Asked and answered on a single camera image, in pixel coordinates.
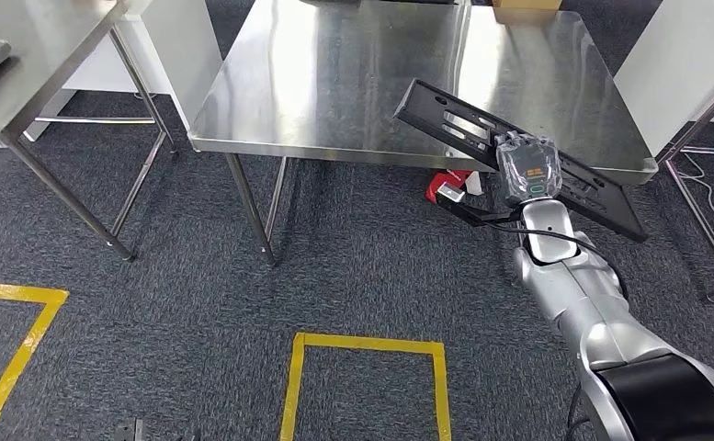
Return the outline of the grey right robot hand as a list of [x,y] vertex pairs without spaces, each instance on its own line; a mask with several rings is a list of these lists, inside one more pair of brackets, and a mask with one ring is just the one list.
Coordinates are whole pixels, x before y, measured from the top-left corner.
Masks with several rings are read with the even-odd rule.
[[555,198],[562,187],[555,142],[516,130],[496,137],[496,158],[505,205],[516,208],[537,198]]

